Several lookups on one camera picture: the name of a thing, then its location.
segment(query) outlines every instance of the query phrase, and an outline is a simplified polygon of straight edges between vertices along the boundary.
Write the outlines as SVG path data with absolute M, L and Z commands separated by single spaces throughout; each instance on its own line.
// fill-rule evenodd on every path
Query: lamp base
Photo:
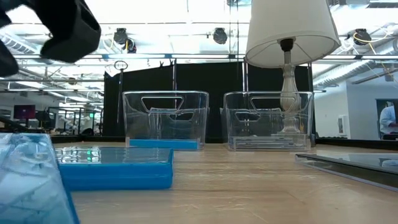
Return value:
M 284 84 L 280 95 L 280 105 L 286 112 L 283 120 L 284 128 L 281 133 L 301 133 L 299 120 L 296 118 L 301 107 L 301 97 L 297 93 L 294 70 L 290 63 L 290 51 L 285 51 Z

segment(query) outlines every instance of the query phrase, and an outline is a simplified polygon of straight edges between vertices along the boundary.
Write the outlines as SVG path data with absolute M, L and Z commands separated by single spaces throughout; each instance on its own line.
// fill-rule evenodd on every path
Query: white lampshade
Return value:
M 252 0 L 246 49 L 249 64 L 281 67 L 284 52 L 278 40 L 295 38 L 292 65 L 323 58 L 340 46 L 325 0 Z

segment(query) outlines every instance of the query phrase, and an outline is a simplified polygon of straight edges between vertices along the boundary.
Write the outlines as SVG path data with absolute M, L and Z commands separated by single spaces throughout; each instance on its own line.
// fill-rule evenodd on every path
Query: table lamp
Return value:
M 339 46 L 325 0 L 252 0 L 246 61 L 256 67 L 283 69 L 280 104 L 289 111 L 283 133 L 300 132 L 295 118 L 301 105 L 295 66 L 321 59 Z

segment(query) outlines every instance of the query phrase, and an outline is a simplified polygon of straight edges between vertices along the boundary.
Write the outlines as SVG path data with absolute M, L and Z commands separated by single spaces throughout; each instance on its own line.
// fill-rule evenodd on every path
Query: person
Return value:
M 380 132 L 383 134 L 398 134 L 398 124 L 394 106 L 388 106 L 380 114 Z

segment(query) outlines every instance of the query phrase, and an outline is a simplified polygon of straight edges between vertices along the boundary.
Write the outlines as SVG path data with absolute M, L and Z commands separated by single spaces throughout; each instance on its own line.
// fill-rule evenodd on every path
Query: plastic bin handle cutout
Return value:
M 175 100 L 174 108 L 157 108 L 157 110 L 152 110 L 148 108 L 144 100 Z M 143 96 L 141 97 L 141 104 L 147 113 L 160 113 L 160 114 L 170 114 L 177 113 L 184 102 L 184 97 L 182 96 Z

